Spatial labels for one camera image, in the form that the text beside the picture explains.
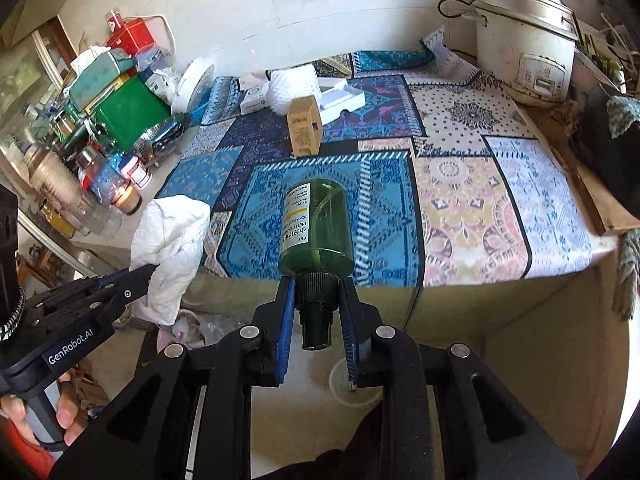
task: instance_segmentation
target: white rice cooker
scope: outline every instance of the white rice cooker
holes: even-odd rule
[[[574,14],[561,0],[476,0],[478,66],[516,101],[536,107],[564,102],[578,41]]]

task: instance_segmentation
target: red sleeve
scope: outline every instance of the red sleeve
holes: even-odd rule
[[[56,463],[49,452],[25,440],[10,420],[4,425],[4,436],[7,442],[15,449],[16,454],[29,466],[34,474],[40,480],[46,480],[49,476],[49,471]]]

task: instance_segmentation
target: small brown box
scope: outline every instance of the small brown box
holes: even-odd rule
[[[322,119],[312,95],[293,99],[287,113],[289,137],[295,156],[317,155],[322,139]]]

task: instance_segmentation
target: red box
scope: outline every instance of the red box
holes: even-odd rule
[[[115,30],[107,40],[107,46],[121,48],[130,56],[135,56],[140,50],[152,46],[155,42],[145,21],[135,18]]]

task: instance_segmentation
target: patterned tablecloth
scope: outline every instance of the patterned tablecloth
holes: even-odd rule
[[[364,108],[324,126],[319,156],[293,158],[286,118],[238,116],[238,88],[214,87],[208,125],[158,195],[211,206],[208,271],[279,279],[284,195],[313,176],[347,192],[359,285],[491,283],[590,264],[565,177],[501,83],[447,50],[442,32],[423,40],[434,59],[413,68],[392,68],[397,52],[386,64],[365,52],[314,62],[366,93]]]

